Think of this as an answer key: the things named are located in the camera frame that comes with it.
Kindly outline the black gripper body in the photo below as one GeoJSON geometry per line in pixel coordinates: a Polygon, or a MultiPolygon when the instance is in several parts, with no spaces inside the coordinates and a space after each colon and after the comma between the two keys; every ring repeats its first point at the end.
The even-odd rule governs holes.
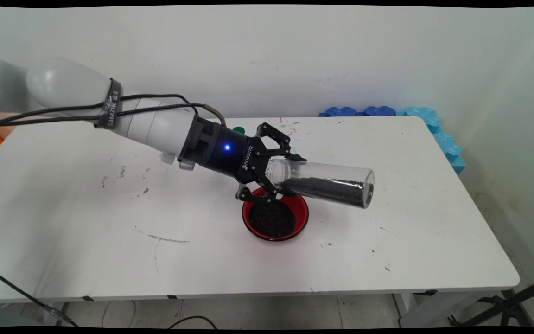
{"type": "Polygon", "coordinates": [[[179,167],[192,170],[199,165],[234,179],[241,168],[260,168],[266,172],[268,157],[255,156],[256,148],[265,148],[258,137],[194,116],[178,156],[179,167]]]}

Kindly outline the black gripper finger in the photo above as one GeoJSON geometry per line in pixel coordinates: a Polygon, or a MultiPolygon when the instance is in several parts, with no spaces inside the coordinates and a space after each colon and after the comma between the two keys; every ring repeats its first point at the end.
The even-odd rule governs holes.
{"type": "Polygon", "coordinates": [[[274,203],[277,195],[296,197],[296,192],[277,188],[265,174],[265,169],[241,168],[235,174],[235,179],[239,182],[239,190],[236,192],[236,199],[251,203],[274,203]],[[247,184],[254,182],[264,190],[264,195],[253,195],[247,184]]]}
{"type": "Polygon", "coordinates": [[[301,157],[299,154],[294,154],[290,146],[290,137],[285,135],[283,132],[276,129],[276,127],[271,126],[269,123],[261,123],[258,126],[257,133],[255,135],[260,139],[263,137],[268,137],[269,139],[276,142],[279,145],[278,149],[267,149],[267,148],[256,148],[255,156],[259,157],[274,157],[281,156],[285,159],[291,161],[307,161],[305,158],[301,157]]]}

